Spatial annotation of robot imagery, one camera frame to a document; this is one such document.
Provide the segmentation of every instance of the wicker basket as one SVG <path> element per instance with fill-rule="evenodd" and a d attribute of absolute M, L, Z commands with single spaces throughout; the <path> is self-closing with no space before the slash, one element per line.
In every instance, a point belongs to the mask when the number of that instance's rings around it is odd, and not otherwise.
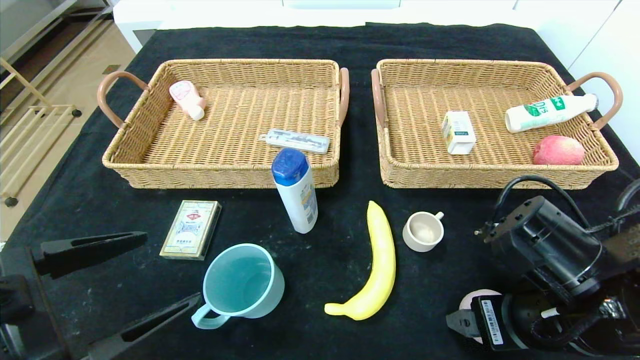
<path fill-rule="evenodd" d="M 585 113 L 554 126 L 507 131 L 505 111 L 603 78 L 615 104 L 593 123 Z M 607 74 L 591 73 L 566 86 L 544 63 L 486 60 L 381 60 L 371 72 L 380 149 L 380 174 L 392 188 L 502 188 L 514 177 L 545 176 L 565 189 L 587 187 L 618 159 L 599 129 L 617 112 L 622 92 Z M 477 142 L 469 155 L 450 155 L 440 124 L 449 110 L 468 111 Z M 548 135 L 578 140 L 581 165 L 534 165 L 533 149 Z M 520 183 L 521 188 L 540 188 Z"/>
<path fill-rule="evenodd" d="M 122 122 L 105 93 L 119 77 L 142 96 Z M 193 121 L 169 94 L 193 82 L 207 100 Z M 328 136 L 326 154 L 307 154 L 318 188 L 338 181 L 340 127 L 349 72 L 331 60 L 170 60 L 145 84 L 128 72 L 108 75 L 98 104 L 120 129 L 102 157 L 134 188 L 274 188 L 271 162 L 280 150 L 259 140 L 271 128 Z"/>

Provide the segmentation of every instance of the light blue mug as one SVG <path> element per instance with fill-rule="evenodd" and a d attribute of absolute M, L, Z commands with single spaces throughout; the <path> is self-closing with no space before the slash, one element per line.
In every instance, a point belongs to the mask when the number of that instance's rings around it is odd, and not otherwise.
<path fill-rule="evenodd" d="M 260 318 L 272 312 L 284 292 L 284 278 L 271 255 L 256 244 L 234 245 L 218 255 L 202 283 L 205 304 L 191 317 L 199 329 L 217 329 L 231 316 Z M 216 318 L 205 316 L 213 311 Z"/>

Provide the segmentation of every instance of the black tablecloth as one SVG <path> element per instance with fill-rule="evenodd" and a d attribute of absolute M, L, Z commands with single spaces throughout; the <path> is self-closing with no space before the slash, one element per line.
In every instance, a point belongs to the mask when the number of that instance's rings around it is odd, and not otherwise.
<path fill-rule="evenodd" d="M 492 353 L 450 331 L 445 315 L 472 290 L 508 291 L 511 279 L 487 245 L 472 236 L 486 220 L 498 190 L 394 190 L 383 185 L 369 72 L 384 58 L 454 58 L 542 61 L 573 79 L 531 29 L 368 24 L 357 28 L 250 28 L 157 31 L 127 70 L 148 81 L 165 60 L 176 58 L 333 59 L 351 73 L 351 101 L 342 128 L 340 180 L 317 191 L 320 215 L 314 230 L 292 230 L 276 190 L 135 190 L 100 159 L 116 129 L 99 111 L 20 221 L 7 247 L 121 231 L 147 231 L 145 246 L 104 264 L 52 281 L 45 278 L 74 357 L 87 344 L 124 324 L 201 290 L 205 270 L 223 249 L 258 243 L 284 273 L 280 305 L 264 318 L 231 319 L 216 331 L 201 331 L 188 318 L 146 339 L 123 359 L 574 359 L 537 351 Z M 118 81 L 108 102 L 121 117 L 140 90 Z M 605 137 L 620 168 L 586 190 L 571 192 L 595 224 L 606 220 L 619 192 L 640 171 L 615 134 Z M 518 190 L 513 208 L 544 193 Z M 158 256 L 183 199 L 219 200 L 223 213 L 205 261 Z M 396 284 L 384 307 L 356 322 L 328 316 L 325 302 L 344 302 L 367 280 L 371 245 L 367 201 L 376 201 L 393 229 Z M 415 211 L 443 211 L 445 237 L 428 253 L 402 241 L 404 222 Z"/>

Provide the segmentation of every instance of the banana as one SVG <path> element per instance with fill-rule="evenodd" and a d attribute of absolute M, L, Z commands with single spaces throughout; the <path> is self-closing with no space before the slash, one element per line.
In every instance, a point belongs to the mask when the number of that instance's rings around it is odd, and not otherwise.
<path fill-rule="evenodd" d="M 377 313 L 391 294 L 396 280 L 396 250 L 389 221 L 381 207 L 369 201 L 367 225 L 373 250 L 371 275 L 365 286 L 344 304 L 324 305 L 329 315 L 346 315 L 354 320 L 364 320 Z"/>

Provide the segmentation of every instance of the basket handle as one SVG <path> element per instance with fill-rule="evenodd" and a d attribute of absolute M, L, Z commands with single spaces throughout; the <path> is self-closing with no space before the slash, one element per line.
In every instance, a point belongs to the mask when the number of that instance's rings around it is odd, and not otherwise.
<path fill-rule="evenodd" d="M 138 77 L 136 77 L 134 74 L 131 74 L 130 72 L 126 72 L 126 71 L 114 71 L 109 75 L 105 76 L 104 79 L 102 79 L 102 81 L 100 82 L 100 85 L 98 85 L 98 94 L 97 94 L 98 106 L 100 106 L 100 109 L 102 110 L 102 112 L 105 115 L 107 115 L 109 120 L 111 120 L 111 122 L 117 128 L 121 128 L 123 124 L 122 119 L 118 115 L 116 115 L 116 113 L 113 112 L 113 110 L 109 107 L 109 105 L 107 105 L 107 98 L 106 98 L 107 90 L 109 90 L 109 87 L 111 86 L 111 84 L 113 84 L 113 82 L 116 81 L 118 78 L 130 79 L 131 81 L 136 83 L 136 85 L 142 90 L 149 90 L 149 86 L 144 81 L 138 79 Z"/>
<path fill-rule="evenodd" d="M 598 121 L 593 123 L 593 126 L 595 126 L 597 129 L 601 129 L 609 122 L 609 120 L 611 120 L 613 115 L 615 115 L 618 112 L 618 110 L 620 110 L 620 106 L 622 106 L 622 100 L 623 100 L 622 88 L 620 88 L 620 84 L 618 84 L 618 82 L 613 78 L 613 76 L 604 72 L 592 72 L 590 74 L 586 74 L 585 76 L 582 76 L 580 79 L 567 85 L 566 88 L 567 90 L 572 92 L 591 78 L 603 79 L 607 83 L 607 85 L 609 85 L 609 87 L 611 88 L 611 91 L 613 91 L 613 106 L 611 106 L 611 110 L 609 110 L 605 115 L 600 117 Z"/>
<path fill-rule="evenodd" d="M 347 117 L 349 109 L 349 70 L 345 67 L 340 69 L 340 112 L 338 113 L 338 127 L 342 127 L 344 119 Z"/>
<path fill-rule="evenodd" d="M 380 73 L 377 69 L 371 70 L 371 89 L 373 90 L 373 107 L 376 110 L 376 118 L 380 127 L 387 125 L 387 109 L 385 101 L 382 99 L 382 89 L 380 87 Z"/>

